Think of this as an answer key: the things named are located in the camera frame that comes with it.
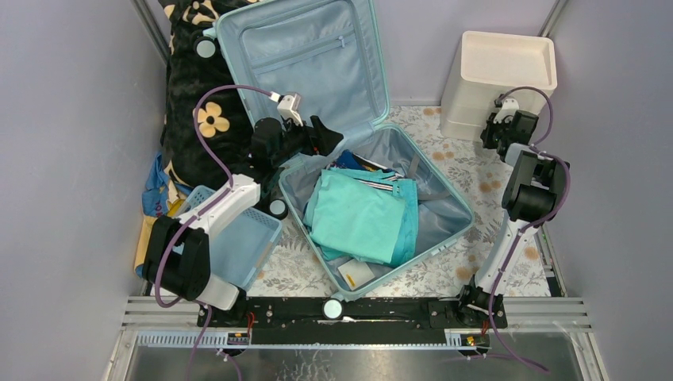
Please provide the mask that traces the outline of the white three-drawer storage cabinet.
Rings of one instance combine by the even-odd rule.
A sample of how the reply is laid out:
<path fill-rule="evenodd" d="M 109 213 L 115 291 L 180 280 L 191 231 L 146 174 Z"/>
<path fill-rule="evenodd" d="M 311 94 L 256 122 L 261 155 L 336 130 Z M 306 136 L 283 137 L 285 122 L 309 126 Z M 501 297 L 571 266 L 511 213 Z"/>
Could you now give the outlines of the white three-drawer storage cabinet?
<path fill-rule="evenodd" d="M 440 133 L 477 141 L 498 96 L 515 87 L 535 87 L 549 97 L 557 85 L 551 39 L 466 31 L 440 101 Z"/>

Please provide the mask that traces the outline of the light blue ribbed suitcase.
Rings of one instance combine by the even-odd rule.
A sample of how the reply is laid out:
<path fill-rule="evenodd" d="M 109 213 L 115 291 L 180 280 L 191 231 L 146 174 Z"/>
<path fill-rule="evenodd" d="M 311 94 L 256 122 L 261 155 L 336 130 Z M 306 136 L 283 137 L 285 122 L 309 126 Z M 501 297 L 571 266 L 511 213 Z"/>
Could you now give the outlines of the light blue ribbed suitcase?
<path fill-rule="evenodd" d="M 419 192 L 414 256 L 351 289 L 344 259 L 323 260 L 335 298 L 355 301 L 453 246 L 474 221 L 467 201 L 405 131 L 387 121 L 390 97 L 371 1 L 262 1 L 221 15 L 204 31 L 219 47 L 250 121 L 277 114 L 266 91 L 296 93 L 303 117 L 318 116 L 343 135 L 340 150 L 409 175 Z"/>

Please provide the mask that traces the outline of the teal cloth top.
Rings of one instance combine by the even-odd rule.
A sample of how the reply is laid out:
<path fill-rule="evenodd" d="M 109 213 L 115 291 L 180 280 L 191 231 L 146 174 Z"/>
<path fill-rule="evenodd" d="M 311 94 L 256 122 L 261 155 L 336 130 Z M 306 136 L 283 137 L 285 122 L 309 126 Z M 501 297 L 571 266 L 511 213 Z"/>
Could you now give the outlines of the teal cloth top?
<path fill-rule="evenodd" d="M 303 224 L 323 252 L 389 264 L 405 208 L 405 202 L 389 191 L 323 170 L 307 202 Z"/>

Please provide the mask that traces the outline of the black floral plush blanket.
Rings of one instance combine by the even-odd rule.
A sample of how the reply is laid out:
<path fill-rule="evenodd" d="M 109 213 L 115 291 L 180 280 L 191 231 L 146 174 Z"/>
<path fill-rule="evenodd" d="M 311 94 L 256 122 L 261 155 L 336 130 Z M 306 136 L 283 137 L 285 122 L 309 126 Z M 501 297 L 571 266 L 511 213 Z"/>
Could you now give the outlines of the black floral plush blanket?
<path fill-rule="evenodd" d="M 172 162 L 178 181 L 190 187 L 218 189 L 228 173 L 245 169 L 253 127 L 237 90 L 201 98 L 215 87 L 233 83 L 220 53 L 202 58 L 194 44 L 203 30 L 246 1 L 162 1 L 170 23 L 167 103 L 161 136 L 163 165 Z"/>

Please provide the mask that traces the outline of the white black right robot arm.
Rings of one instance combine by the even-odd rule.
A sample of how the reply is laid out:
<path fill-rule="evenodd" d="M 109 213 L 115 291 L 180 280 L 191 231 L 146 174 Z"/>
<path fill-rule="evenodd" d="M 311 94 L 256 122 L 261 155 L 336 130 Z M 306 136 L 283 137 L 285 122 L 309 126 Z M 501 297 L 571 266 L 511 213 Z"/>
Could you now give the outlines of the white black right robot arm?
<path fill-rule="evenodd" d="M 480 138 L 512 172 L 502 195 L 503 221 L 496 243 L 475 275 L 475 285 L 494 297 L 505 293 L 520 247 L 554 218 L 567 195 L 569 163 L 529 144 L 538 116 L 522 110 L 493 112 Z"/>

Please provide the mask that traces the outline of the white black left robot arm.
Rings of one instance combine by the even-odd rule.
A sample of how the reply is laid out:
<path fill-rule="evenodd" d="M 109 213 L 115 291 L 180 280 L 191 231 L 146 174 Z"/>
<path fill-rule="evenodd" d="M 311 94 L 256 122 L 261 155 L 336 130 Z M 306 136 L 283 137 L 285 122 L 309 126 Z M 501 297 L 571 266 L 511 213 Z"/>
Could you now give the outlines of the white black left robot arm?
<path fill-rule="evenodd" d="M 263 195 L 277 183 L 281 165 L 299 153 L 327 156 L 343 140 L 342 133 L 328 129 L 319 117 L 310 121 L 258 120 L 245 171 L 233 175 L 232 184 L 179 216 L 162 216 L 154 223 L 141 276 L 182 299 L 216 308 L 224 324 L 239 325 L 247 307 L 238 298 L 245 291 L 222 274 L 219 263 L 231 258 L 227 268 L 250 278 L 251 262 L 263 259 L 274 241 L 261 229 L 244 225 L 243 214 L 256 210 L 275 220 L 286 216 L 287 210 L 274 212 L 273 202 Z"/>

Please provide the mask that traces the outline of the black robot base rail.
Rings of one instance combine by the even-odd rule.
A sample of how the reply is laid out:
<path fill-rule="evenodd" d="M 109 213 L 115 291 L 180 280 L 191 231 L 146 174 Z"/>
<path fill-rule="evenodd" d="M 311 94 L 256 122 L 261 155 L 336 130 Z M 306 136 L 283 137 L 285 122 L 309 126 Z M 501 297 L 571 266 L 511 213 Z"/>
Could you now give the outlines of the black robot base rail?
<path fill-rule="evenodd" d="M 230 310 L 200 307 L 198 327 L 236 329 L 230 345 L 425 346 L 484 352 L 489 329 L 508 326 L 502 297 L 487 307 L 467 298 L 252 297 L 241 295 Z"/>

